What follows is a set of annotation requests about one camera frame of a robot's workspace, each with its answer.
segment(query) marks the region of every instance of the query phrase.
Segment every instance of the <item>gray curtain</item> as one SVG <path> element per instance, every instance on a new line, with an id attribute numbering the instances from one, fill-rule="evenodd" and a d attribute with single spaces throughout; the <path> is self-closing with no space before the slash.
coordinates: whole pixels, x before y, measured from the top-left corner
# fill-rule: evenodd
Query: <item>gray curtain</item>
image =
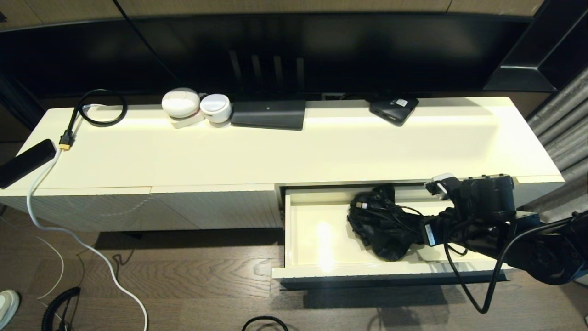
<path id="1" fill-rule="evenodd" d="M 543 106 L 529 125 L 566 184 L 526 206 L 543 221 L 588 209 L 588 68 Z"/>

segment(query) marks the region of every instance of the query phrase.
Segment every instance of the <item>open drawer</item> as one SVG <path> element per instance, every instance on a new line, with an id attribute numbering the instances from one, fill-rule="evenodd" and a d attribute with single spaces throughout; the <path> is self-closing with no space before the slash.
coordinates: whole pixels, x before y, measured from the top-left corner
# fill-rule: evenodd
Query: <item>open drawer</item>
<path id="1" fill-rule="evenodd" d="M 413 245 L 403 260 L 389 262 L 365 248 L 347 222 L 349 202 L 370 188 L 312 188 L 287 190 L 285 195 L 286 240 L 284 267 L 272 277 L 281 282 L 441 278 L 453 275 L 442 245 Z M 422 186 L 396 187 L 396 202 L 437 214 L 451 201 L 439 201 Z M 489 274 L 496 261 L 468 252 L 452 259 L 460 272 Z"/>

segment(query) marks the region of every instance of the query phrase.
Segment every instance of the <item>white cable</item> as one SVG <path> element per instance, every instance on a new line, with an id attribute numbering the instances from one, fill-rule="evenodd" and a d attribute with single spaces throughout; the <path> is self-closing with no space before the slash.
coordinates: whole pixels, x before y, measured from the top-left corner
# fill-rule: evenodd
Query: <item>white cable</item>
<path id="1" fill-rule="evenodd" d="M 31 187 L 29 188 L 29 192 L 26 195 L 26 208 L 29 211 L 29 215 L 31 216 L 31 219 L 33 221 L 33 223 L 35 224 L 35 226 L 37 226 L 39 229 L 41 230 L 45 230 L 45 231 L 57 231 L 57 232 L 63 232 L 63 233 L 67 233 L 70 236 L 74 237 L 75 240 L 78 241 L 78 243 L 84 247 L 86 247 L 87 249 L 91 250 L 92 252 L 96 253 L 96 255 L 98 255 L 99 257 L 101 257 L 106 264 L 108 264 L 108 267 L 110 268 L 111 271 L 111 276 L 112 276 L 112 280 L 114 281 L 114 284 L 119 288 L 119 290 L 123 291 L 126 295 L 130 296 L 131 298 L 133 298 L 141 307 L 141 310 L 143 310 L 143 315 L 145 317 L 145 326 L 143 328 L 143 331 L 147 331 L 147 325 L 149 322 L 149 319 L 147 317 L 147 310 L 145 309 L 145 305 L 143 305 L 143 303 L 141 302 L 141 300 L 139 300 L 139 298 L 137 296 L 135 296 L 133 293 L 129 292 L 128 290 L 126 290 L 124 287 L 122 287 L 119 283 L 118 280 L 116 279 L 116 274 L 114 273 L 114 268 L 112 267 L 112 263 L 106 258 L 106 256 L 104 256 L 102 253 L 100 253 L 99 251 L 97 251 L 96 249 L 94 249 L 94 247 L 84 243 L 77 234 L 71 232 L 68 229 L 63 229 L 60 227 L 44 227 L 42 225 L 39 224 L 39 221 L 36 219 L 35 214 L 33 213 L 33 209 L 31 206 L 31 200 L 32 200 L 32 196 L 33 193 L 36 190 L 37 185 L 39 184 L 39 181 L 41 180 L 41 177 L 43 177 L 43 175 L 45 173 L 49 173 L 51 171 L 51 169 L 53 168 L 53 166 L 55 165 L 55 163 L 57 163 L 57 160 L 59 159 L 59 156 L 61 155 L 61 149 L 57 151 L 57 153 L 55 154 L 55 157 L 53 158 L 53 160 L 51 160 L 47 166 L 41 171 L 41 173 L 39 173 L 39 176 L 37 176 L 35 178 L 35 180 L 31 183 Z"/>
<path id="2" fill-rule="evenodd" d="M 10 227 L 12 227 L 13 229 L 15 229 L 16 231 L 20 231 L 23 232 L 21 229 L 17 228 L 16 226 L 14 226 L 12 223 L 10 223 L 9 221 L 7 221 L 4 217 L 0 216 L 0 220 L 2 220 L 4 223 L 8 224 Z M 37 239 L 39 239 L 40 241 L 44 242 L 47 246 L 49 246 L 49 248 L 51 248 L 55 253 L 57 253 L 57 256 L 59 256 L 59 259 L 61 260 L 61 274 L 59 275 L 59 279 L 57 280 L 57 282 L 55 283 L 55 285 L 53 285 L 53 287 L 51 288 L 51 290 L 49 290 L 49 292 L 45 293 L 44 295 L 36 298 L 37 301 L 42 304 L 43 306 L 47 307 L 46 304 L 44 304 L 43 302 L 41 302 L 40 300 L 43 299 L 44 297 L 48 296 L 49 294 L 51 294 L 51 292 L 53 292 L 53 290 L 55 290 L 55 288 L 57 287 L 57 285 L 59 285 L 59 283 L 61 282 L 61 278 L 63 278 L 64 276 L 64 270 L 65 270 L 65 263 L 64 263 L 64 257 L 61 256 L 61 254 L 59 254 L 59 252 L 57 251 L 57 249 L 55 249 L 55 247 L 53 247 L 53 245 L 49 244 L 47 241 L 45 241 L 45 239 L 39 237 L 39 236 L 33 236 L 30 234 L 31 237 L 35 237 Z M 61 320 L 61 317 L 57 314 L 55 314 L 55 316 Z"/>

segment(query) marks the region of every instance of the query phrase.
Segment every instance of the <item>shoe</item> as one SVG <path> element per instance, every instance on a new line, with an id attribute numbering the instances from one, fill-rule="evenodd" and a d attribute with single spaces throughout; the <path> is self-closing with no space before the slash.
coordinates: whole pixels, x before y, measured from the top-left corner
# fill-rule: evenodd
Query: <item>shoe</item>
<path id="1" fill-rule="evenodd" d="M 14 317 L 20 302 L 17 292 L 13 290 L 0 292 L 0 330 L 3 330 Z"/>

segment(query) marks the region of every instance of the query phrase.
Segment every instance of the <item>wooden floor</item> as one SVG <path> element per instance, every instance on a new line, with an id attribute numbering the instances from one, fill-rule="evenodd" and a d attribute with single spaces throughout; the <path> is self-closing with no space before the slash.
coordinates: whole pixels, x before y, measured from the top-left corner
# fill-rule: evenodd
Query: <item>wooden floor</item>
<path id="1" fill-rule="evenodd" d="M 0 222 L 0 288 L 20 292 L 22 304 L 6 330 L 37 330 L 45 308 L 35 298 L 60 271 L 52 243 L 65 258 L 64 279 L 51 299 L 81 285 L 73 326 L 82 330 L 142 330 L 138 305 L 112 283 L 106 264 L 65 234 L 38 231 L 9 208 Z M 149 330 L 241 330 L 249 318 L 273 315 L 293 331 L 310 330 L 586 330 L 588 289 L 549 286 L 524 272 L 496 287 L 486 315 L 455 285 L 280 291 L 272 266 L 283 255 L 281 230 L 82 233 L 114 261 L 119 280 L 140 297 Z M 470 285 L 481 300 L 486 284 Z M 263 322 L 249 330 L 279 330 Z"/>

